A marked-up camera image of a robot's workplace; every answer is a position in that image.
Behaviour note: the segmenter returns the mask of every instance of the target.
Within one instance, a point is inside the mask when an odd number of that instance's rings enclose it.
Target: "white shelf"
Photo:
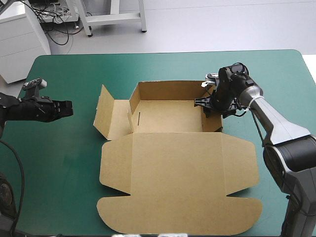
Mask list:
[[[43,20],[45,22],[52,22],[53,21],[53,17],[51,16],[42,16]],[[79,19],[79,14],[76,13],[74,16],[72,15],[65,15],[65,16],[60,16],[60,18],[64,21],[64,22],[73,22],[73,21],[78,21]]]
[[[139,13],[124,13],[116,15],[100,15],[100,16],[87,16],[87,23],[90,26],[111,25],[121,23],[132,23],[140,21]]]

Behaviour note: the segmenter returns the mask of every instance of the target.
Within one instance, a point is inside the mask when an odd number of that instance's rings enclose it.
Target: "cardboard box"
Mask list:
[[[206,118],[194,99],[206,91],[201,81],[145,81],[129,100],[115,100],[102,86],[94,126],[108,140],[132,132],[221,131],[219,114]]]
[[[100,182],[126,197],[104,197],[102,220],[120,233],[240,234],[258,220],[254,198],[227,197],[259,181],[254,145],[223,134],[194,99],[201,81],[140,82],[129,100],[102,86],[95,127],[108,139]]]

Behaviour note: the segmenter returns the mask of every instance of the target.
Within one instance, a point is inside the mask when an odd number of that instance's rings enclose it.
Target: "black cable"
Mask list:
[[[22,165],[22,162],[18,156],[18,153],[15,151],[15,149],[10,146],[8,143],[6,143],[5,141],[3,140],[0,140],[0,142],[2,144],[4,144],[6,147],[8,147],[12,152],[13,154],[15,155],[15,158],[19,164],[19,167],[20,167],[20,171],[21,171],[21,196],[20,196],[20,203],[19,203],[19,210],[18,210],[18,213],[17,213],[17,216],[16,216],[16,219],[14,220],[14,223],[12,225],[12,233],[13,233],[13,236],[14,236],[14,232],[15,232],[15,228],[16,228],[16,225],[18,223],[18,220],[20,218],[20,214],[21,214],[21,210],[22,210],[22,204],[23,204],[23,196],[24,196],[24,170],[23,170],[23,165]]]
[[[236,117],[242,117],[242,116],[244,116],[246,113],[247,113],[247,111],[243,112],[241,115],[234,115],[234,116],[236,116]]]
[[[37,10],[34,9],[33,7],[31,7],[31,6],[29,6],[28,4],[26,4],[25,2],[23,2],[22,0],[18,0],[18,1],[21,2],[21,3],[23,3],[24,5],[26,5],[26,6],[35,14],[35,16],[39,19],[39,21],[40,21],[41,23],[45,23],[45,21],[44,21],[43,18],[41,17],[41,14],[42,14],[43,12],[49,12],[49,13],[55,14],[55,16],[54,16],[53,19],[52,19],[52,23],[54,23],[55,17],[59,17],[60,20],[62,21],[62,23],[63,23],[64,26],[65,26],[65,30],[66,30],[66,34],[67,34],[67,40],[66,40],[66,42],[65,42],[65,43],[58,43],[58,42],[56,42],[56,41],[52,38],[52,36],[49,34],[49,31],[52,31],[52,30],[46,31],[45,33],[46,33],[46,34],[48,35],[48,37],[49,37],[55,44],[57,44],[57,45],[63,46],[63,45],[66,45],[66,44],[69,42],[69,32],[68,32],[68,28],[67,28],[67,26],[66,26],[66,23],[64,22],[64,20],[61,18],[60,15],[57,15],[57,14],[56,14],[55,12],[53,12],[53,11],[47,11],[47,10],[39,10],[39,11],[37,11]]]
[[[58,30],[58,29],[54,29],[55,31],[58,31],[58,32],[60,32],[60,33],[63,33],[63,34],[67,34],[66,32],[63,32],[63,31],[60,31],[60,30]],[[83,27],[81,27],[81,29],[80,30],[78,30],[77,32],[74,32],[74,33],[68,33],[69,35],[76,35],[76,34],[78,34],[80,31],[82,31],[83,30]]]

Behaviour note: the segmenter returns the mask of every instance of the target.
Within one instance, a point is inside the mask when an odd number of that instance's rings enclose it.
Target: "green tabletop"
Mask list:
[[[123,193],[99,182],[101,146],[106,141],[93,127],[101,84],[116,99],[128,99],[144,80],[203,80],[220,67],[243,62],[265,98],[290,121],[316,133],[316,86],[301,54],[294,50],[96,54],[40,56],[28,80],[42,77],[41,95],[71,100],[74,115],[51,123],[9,121],[3,140],[17,150],[25,168],[26,190],[18,229],[38,235],[111,235],[99,217],[101,197]],[[224,132],[251,141],[257,149],[260,183],[239,197],[259,198],[260,220],[244,236],[279,235],[287,200],[262,158],[251,114],[224,120]],[[0,172],[12,183],[16,200],[20,173],[13,154],[0,146]]]

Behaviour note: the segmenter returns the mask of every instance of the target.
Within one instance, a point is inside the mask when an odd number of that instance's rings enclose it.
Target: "cardboard flap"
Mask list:
[[[115,100],[102,85],[94,126],[108,140],[114,140],[132,132],[127,113],[128,100]]]
[[[109,135],[113,107],[114,98],[102,85],[93,125],[105,138],[108,138]]]
[[[133,135],[102,147],[100,183],[127,194],[131,193]]]
[[[101,218],[120,233],[236,235],[248,230],[260,216],[261,202],[227,197],[226,185],[239,178],[240,167],[254,167],[256,158],[252,149],[248,157],[237,152],[241,164],[231,169],[223,159],[223,151],[233,157],[226,145],[236,142],[237,150],[249,145],[235,139],[207,132],[134,133],[108,142],[102,154],[101,172],[107,170],[102,183],[131,195],[100,199]],[[235,185],[228,189],[250,183]]]
[[[226,195],[257,185],[259,171],[255,146],[251,142],[222,134],[222,147]]]

